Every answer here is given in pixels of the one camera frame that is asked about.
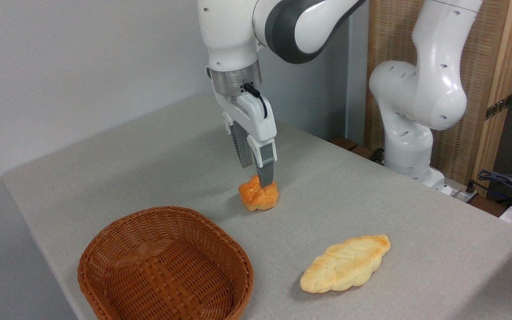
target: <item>bun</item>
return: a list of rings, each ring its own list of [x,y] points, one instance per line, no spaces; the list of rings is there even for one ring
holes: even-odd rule
[[[361,286],[378,269],[388,250],[390,241],[386,235],[356,237],[334,244],[305,270],[299,282],[301,290],[324,293]]]
[[[276,181],[272,182],[270,186],[260,188],[258,175],[253,176],[246,184],[241,184],[238,187],[238,193],[242,204],[249,211],[268,210],[278,203],[279,194]]]

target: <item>table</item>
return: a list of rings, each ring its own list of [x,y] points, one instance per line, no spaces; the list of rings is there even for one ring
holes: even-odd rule
[[[80,255],[112,221],[157,205],[193,208],[246,251],[243,319],[512,319],[512,225],[278,123],[278,205],[248,212],[241,169],[211,95],[187,99],[12,170],[12,194],[79,319]],[[367,284],[309,294],[299,278],[331,244],[388,235]]]

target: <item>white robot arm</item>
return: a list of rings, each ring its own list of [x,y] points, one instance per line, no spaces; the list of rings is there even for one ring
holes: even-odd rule
[[[463,117],[461,53],[481,0],[424,0],[412,40],[418,62],[386,61],[369,87],[384,124],[384,165],[449,193],[444,176],[430,168],[430,129],[451,128]]]
[[[240,164],[256,162],[260,185],[274,178],[276,123],[262,83],[258,50],[290,63],[317,57],[335,29],[365,0],[197,0],[207,73],[223,107]]]

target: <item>bread roll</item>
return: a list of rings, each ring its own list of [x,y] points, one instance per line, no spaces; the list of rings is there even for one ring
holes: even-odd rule
[[[279,194],[276,181],[272,182],[270,186],[260,188],[258,175],[253,176],[246,184],[241,184],[238,187],[238,193],[242,204],[249,211],[268,210],[278,203]]]
[[[361,286],[378,269],[388,250],[386,235],[356,237],[334,244],[305,270],[299,282],[301,290],[324,293]]]

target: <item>wicker basket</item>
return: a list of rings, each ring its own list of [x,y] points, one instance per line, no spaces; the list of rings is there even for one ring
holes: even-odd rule
[[[180,207],[114,221],[91,241],[78,269],[80,289],[101,320],[238,319],[253,275],[238,243]]]

